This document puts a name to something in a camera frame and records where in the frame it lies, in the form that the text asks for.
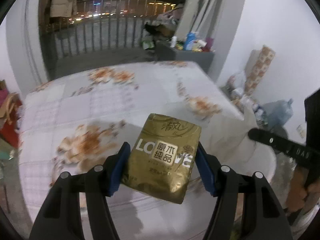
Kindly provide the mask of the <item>person's right hand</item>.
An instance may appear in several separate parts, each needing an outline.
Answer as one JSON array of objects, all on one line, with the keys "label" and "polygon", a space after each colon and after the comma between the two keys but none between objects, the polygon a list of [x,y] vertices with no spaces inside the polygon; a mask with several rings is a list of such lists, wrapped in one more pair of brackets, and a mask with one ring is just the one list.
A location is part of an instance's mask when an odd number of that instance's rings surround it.
[{"label": "person's right hand", "polygon": [[305,198],[312,193],[314,186],[310,185],[307,189],[304,187],[303,168],[296,166],[293,177],[290,182],[290,190],[287,195],[286,207],[289,212],[296,212],[305,205]]}]

